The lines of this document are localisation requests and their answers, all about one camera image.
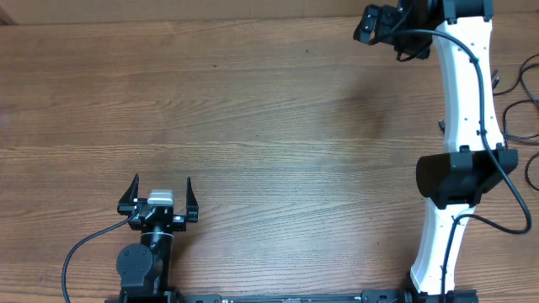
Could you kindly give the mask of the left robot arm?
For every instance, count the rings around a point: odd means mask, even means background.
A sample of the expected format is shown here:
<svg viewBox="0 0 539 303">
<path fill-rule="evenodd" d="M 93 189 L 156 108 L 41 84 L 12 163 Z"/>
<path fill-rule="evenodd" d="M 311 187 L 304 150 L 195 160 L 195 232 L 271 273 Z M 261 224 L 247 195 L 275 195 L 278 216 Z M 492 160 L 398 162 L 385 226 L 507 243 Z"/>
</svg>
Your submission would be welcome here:
<svg viewBox="0 0 539 303">
<path fill-rule="evenodd" d="M 199 206 L 191 180 L 186 181 L 186 213 L 174 213 L 174 195 L 169 189 L 154 189 L 146 198 L 138 196 L 140 178 L 135 176 L 119 199 L 117 212 L 139 231 L 140 241 L 124 247 L 116 259 L 120 276 L 119 302 L 184 302 L 178 289 L 168 284 L 173 240 L 176 232 L 196 223 Z"/>
</svg>

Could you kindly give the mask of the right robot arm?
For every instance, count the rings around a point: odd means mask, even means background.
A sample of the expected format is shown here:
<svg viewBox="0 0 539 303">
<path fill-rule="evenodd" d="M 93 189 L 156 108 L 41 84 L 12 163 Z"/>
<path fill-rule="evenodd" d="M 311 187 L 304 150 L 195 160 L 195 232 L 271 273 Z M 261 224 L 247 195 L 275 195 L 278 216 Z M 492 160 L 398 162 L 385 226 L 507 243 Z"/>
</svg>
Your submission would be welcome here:
<svg viewBox="0 0 539 303">
<path fill-rule="evenodd" d="M 401 1 L 366 6 L 355 40 L 393 46 L 399 61 L 426 59 L 435 49 L 445 95 L 444 151 L 421 157 L 416 184 L 425 218 L 407 287 L 364 302 L 476 302 L 456 290 L 454 271 L 468 222 L 484 194 L 518 165 L 495 114 L 489 78 L 494 7 L 490 1 Z"/>
</svg>

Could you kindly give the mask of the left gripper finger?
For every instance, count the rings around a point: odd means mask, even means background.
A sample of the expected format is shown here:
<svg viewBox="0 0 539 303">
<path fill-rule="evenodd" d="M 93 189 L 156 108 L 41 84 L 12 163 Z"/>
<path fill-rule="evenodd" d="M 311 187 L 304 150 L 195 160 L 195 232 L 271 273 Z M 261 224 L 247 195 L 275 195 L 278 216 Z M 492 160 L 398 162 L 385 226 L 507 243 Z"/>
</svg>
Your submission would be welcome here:
<svg viewBox="0 0 539 303">
<path fill-rule="evenodd" d="M 186 215 L 185 221 L 197 223 L 199 219 L 199 205 L 192 188 L 191 178 L 187 177 L 186 185 Z"/>
<path fill-rule="evenodd" d="M 118 201 L 117 212 L 120 215 L 132 215 L 136 208 L 136 199 L 138 198 L 139 175 L 133 178 L 130 187 Z"/>
</svg>

